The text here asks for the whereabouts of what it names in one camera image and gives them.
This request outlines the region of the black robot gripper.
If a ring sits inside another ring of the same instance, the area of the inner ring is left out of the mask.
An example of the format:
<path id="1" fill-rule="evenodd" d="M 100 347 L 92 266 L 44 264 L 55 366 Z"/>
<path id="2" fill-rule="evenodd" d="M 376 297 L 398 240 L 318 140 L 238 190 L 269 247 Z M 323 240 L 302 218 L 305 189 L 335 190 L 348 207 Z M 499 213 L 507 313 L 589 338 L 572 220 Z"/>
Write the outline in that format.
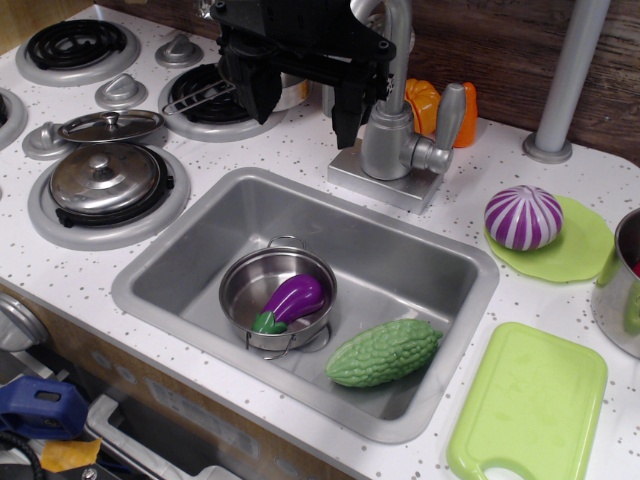
<path id="1" fill-rule="evenodd" d="M 281 71 L 334 87 L 337 148 L 352 147 L 388 95 L 395 45 L 356 18 L 348 1 L 216 1 L 211 18 L 227 48 L 219 70 L 249 116 L 264 124 L 281 94 Z"/>

